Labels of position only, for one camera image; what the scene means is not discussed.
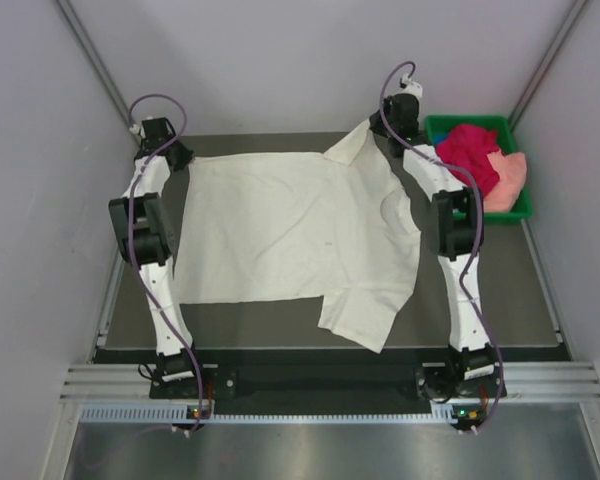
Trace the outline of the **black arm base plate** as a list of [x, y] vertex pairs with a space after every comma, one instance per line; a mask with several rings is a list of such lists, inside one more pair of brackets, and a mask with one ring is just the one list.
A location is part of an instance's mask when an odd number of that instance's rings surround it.
[[160, 400], [232, 400], [261, 392], [321, 392], [392, 390], [416, 395], [423, 389], [447, 396], [460, 380], [442, 366], [421, 365], [220, 365], [205, 367], [202, 382], [194, 378], [158, 382], [149, 396]]

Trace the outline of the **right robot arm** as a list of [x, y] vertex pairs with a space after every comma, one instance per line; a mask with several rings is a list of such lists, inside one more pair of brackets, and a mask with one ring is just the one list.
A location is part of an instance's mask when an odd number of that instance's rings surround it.
[[419, 99], [403, 91], [380, 100], [371, 130], [389, 142], [391, 155], [429, 199], [427, 243], [437, 256], [449, 301], [449, 357], [441, 373], [426, 373], [423, 390], [436, 396], [467, 396], [495, 373], [497, 356], [484, 326], [478, 285], [479, 250], [484, 239], [482, 195], [464, 184], [458, 169], [445, 164], [429, 145], [414, 146], [419, 133]]

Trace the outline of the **white t shirt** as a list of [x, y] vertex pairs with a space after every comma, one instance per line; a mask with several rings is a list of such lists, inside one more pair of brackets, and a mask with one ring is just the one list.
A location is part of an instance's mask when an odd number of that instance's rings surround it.
[[183, 304], [319, 297], [321, 328], [380, 352], [414, 292], [420, 241], [368, 123], [325, 152], [199, 158], [175, 295]]

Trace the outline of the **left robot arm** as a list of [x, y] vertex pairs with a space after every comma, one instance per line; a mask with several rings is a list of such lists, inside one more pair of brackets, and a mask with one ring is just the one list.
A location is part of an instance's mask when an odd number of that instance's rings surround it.
[[147, 371], [156, 386], [172, 382], [185, 396], [206, 387], [207, 374], [197, 363], [174, 286], [176, 242], [162, 203], [171, 174], [188, 166], [193, 151], [178, 138], [165, 117], [147, 118], [132, 127], [140, 136], [134, 173], [121, 197], [108, 204], [122, 259], [144, 291], [156, 335], [156, 366]]

